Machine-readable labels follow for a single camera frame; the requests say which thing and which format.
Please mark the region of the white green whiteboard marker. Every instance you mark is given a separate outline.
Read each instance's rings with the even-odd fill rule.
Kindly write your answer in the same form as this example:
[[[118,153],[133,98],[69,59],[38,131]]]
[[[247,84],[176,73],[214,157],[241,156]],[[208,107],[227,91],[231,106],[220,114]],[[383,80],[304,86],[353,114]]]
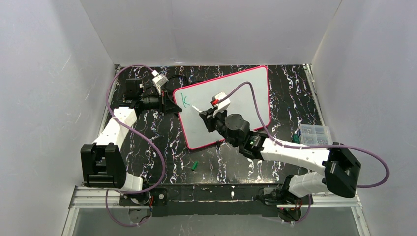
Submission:
[[[196,106],[194,106],[194,105],[191,105],[191,107],[192,107],[194,110],[196,110],[198,113],[203,112],[202,110],[198,109],[198,108],[197,108]]]

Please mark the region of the pink framed whiteboard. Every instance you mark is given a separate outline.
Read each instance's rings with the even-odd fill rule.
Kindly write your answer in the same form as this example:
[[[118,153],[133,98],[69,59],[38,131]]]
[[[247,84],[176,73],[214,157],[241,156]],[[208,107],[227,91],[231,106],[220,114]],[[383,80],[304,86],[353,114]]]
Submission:
[[[217,131],[208,132],[199,116],[214,102],[229,115],[242,115],[252,130],[271,122],[268,68],[264,65],[176,89],[173,96],[182,109],[179,120],[189,150],[223,139]]]

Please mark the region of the green marker cap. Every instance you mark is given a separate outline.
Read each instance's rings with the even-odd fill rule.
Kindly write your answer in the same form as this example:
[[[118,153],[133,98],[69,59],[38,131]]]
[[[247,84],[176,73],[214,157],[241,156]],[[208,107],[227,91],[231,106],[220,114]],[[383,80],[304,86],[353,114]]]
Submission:
[[[193,166],[192,166],[192,168],[191,168],[191,171],[195,171],[195,170],[196,170],[196,168],[197,168],[197,166],[198,166],[198,162],[196,161],[196,162],[193,164]]]

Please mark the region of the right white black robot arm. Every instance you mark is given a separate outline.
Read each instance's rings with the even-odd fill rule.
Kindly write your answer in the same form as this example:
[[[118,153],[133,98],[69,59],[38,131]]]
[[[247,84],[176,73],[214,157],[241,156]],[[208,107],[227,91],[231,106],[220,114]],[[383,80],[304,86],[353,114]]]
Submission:
[[[240,154],[262,161],[280,161],[310,169],[304,175],[289,175],[284,183],[257,198],[267,202],[294,202],[306,195],[331,192],[344,198],[356,194],[361,164],[346,148],[291,144],[270,138],[267,134],[252,131],[240,114],[228,115],[213,108],[199,112],[208,132],[216,131],[226,142],[238,147]]]

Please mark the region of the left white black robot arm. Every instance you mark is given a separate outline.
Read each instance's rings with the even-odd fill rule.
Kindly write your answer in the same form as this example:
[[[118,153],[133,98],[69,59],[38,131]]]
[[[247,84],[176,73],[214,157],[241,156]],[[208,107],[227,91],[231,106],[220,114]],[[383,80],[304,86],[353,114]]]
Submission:
[[[144,180],[125,169],[121,147],[129,129],[143,111],[156,110],[163,115],[179,113],[182,109],[165,89],[168,79],[158,75],[152,82],[157,92],[146,94],[141,79],[127,79],[124,99],[118,101],[111,118],[101,134],[81,148],[84,185],[109,188],[124,192],[141,192]]]

